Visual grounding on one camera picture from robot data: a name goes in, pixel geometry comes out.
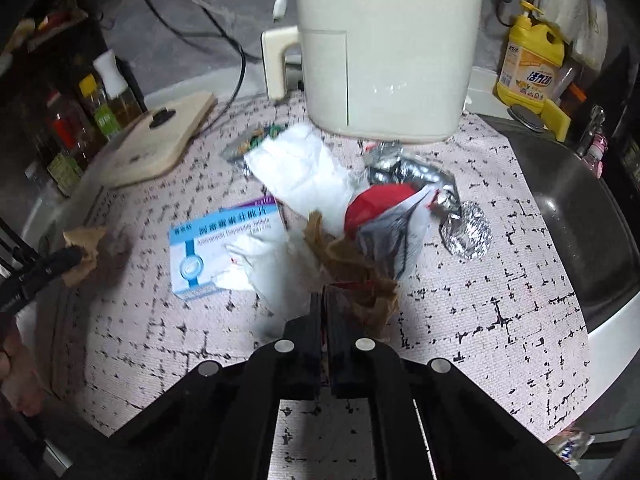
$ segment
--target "dish soap bottle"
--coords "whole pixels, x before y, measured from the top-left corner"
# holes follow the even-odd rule
[[[84,102],[88,105],[94,116],[95,123],[108,140],[120,131],[120,124],[109,108],[107,95],[104,90],[98,86],[92,74],[82,79],[79,86],[82,97],[84,97]]]
[[[107,50],[94,60],[94,67],[100,74],[104,89],[109,96],[109,108],[115,115],[121,128],[126,127],[133,119],[142,115],[126,79],[118,71],[113,50]]]
[[[546,23],[532,25],[529,13],[541,10],[524,0],[520,5],[525,10],[511,27],[496,90],[507,106],[521,104],[540,114],[564,60],[564,42]]]

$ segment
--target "crumpled tissue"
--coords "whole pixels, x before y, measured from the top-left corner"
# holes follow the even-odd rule
[[[282,336],[284,323],[309,312],[312,292],[321,292],[329,276],[306,246],[302,232],[269,236],[244,234],[226,250],[244,269],[246,278],[273,314],[261,320],[256,332],[268,339]]]
[[[310,124],[296,124],[244,156],[254,176],[293,211],[322,214],[324,229],[344,235],[351,200],[369,187],[336,162]]]

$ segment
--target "speckled countertop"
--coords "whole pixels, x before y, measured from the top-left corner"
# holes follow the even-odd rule
[[[245,360],[284,325],[287,313],[251,292],[187,303],[175,297],[167,231],[263,195],[260,182],[218,153],[248,124],[303,120],[301,94],[278,107],[264,98],[236,103],[173,171],[97,196],[84,224],[107,226],[112,250],[79,288],[54,291],[51,387],[103,433],[113,433],[198,362]],[[363,167],[361,141],[322,137],[345,166]],[[456,175],[462,199],[487,214],[494,243],[487,256],[468,262],[451,256],[433,232],[401,285],[390,342],[404,358],[450,359],[546,440],[583,411],[587,334],[513,151],[471,114],[455,136],[414,149]],[[304,225],[286,208],[284,219],[289,228]],[[345,478],[374,476],[367,411],[365,402],[325,393],[317,402],[282,402],[270,476],[327,475],[335,467]]]

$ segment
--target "air fryer handle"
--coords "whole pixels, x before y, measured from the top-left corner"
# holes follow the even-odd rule
[[[300,43],[297,27],[282,27],[262,33],[262,63],[267,95],[271,101],[279,101],[287,94],[287,75],[284,61],[286,50]]]

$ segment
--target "white air fryer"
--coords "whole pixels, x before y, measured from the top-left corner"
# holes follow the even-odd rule
[[[455,133],[481,0],[298,0],[297,27],[262,34],[269,98],[286,94],[284,53],[302,48],[309,118],[370,139]]]

